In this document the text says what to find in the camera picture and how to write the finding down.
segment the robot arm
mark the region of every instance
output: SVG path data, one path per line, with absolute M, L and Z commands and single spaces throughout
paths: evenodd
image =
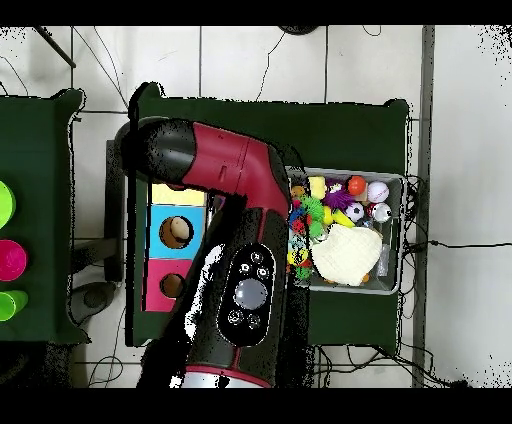
M 206 250 L 220 239 L 224 249 L 203 291 L 195 338 L 182 343 L 183 387 L 272 387 L 285 301 L 290 209 L 288 179 L 276 150 L 204 124 L 149 118 L 123 138 L 121 153 L 123 167 L 135 168 L 140 178 L 233 199 L 226 200 L 226 210 L 217 214 L 218 222 L 205 235 Z M 164 338 L 183 336 L 180 327 L 207 254 L 194 261 Z

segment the white plush toy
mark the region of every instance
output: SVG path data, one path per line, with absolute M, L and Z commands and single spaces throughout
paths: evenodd
M 377 263 L 382 239 L 375 231 L 334 224 L 327 240 L 311 248 L 313 262 L 326 280 L 359 286 Z

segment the yellow toy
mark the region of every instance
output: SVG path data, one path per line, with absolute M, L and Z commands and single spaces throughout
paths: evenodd
M 336 209 L 334 213 L 331 213 L 331 208 L 329 206 L 324 206 L 323 222 L 325 225 L 331 225 L 333 222 L 336 222 L 336 224 L 340 224 L 348 228 L 356 226 L 356 224 L 354 224 L 352 220 L 339 209 Z
M 288 251 L 288 263 L 291 265 L 298 266 L 304 262 L 309 256 L 308 249 L 289 250 Z
M 325 197 L 325 192 L 327 191 L 325 178 L 309 177 L 309 188 L 311 189 L 311 197 L 322 200 Z

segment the blue block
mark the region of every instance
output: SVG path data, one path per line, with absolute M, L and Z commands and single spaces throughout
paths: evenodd
M 204 207 L 152 205 L 149 245 L 150 259 L 194 259 L 203 238 L 205 215 L 206 208 Z M 172 216 L 187 218 L 194 230 L 192 240 L 182 249 L 170 249 L 160 241 L 160 226 L 162 222 Z

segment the green table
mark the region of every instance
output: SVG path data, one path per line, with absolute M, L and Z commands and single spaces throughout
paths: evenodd
M 296 104 L 162 98 L 149 84 L 138 101 L 139 118 L 166 116 L 200 121 L 273 143 L 286 165 L 404 174 L 404 100 L 383 106 L 349 103 Z M 137 182 L 137 235 L 145 225 L 146 184 Z M 142 312 L 143 242 L 137 237 L 133 336 L 135 345 L 160 337 L 167 314 Z M 309 343 L 375 344 L 394 351 L 398 294 L 389 296 L 311 292 Z
M 0 229 L 27 251 L 25 272 L 0 291 L 20 289 L 29 303 L 0 323 L 0 341 L 87 341 L 67 314 L 70 274 L 70 174 L 68 131 L 82 103 L 78 90 L 50 99 L 0 96 L 0 180 L 16 196 L 16 213 Z

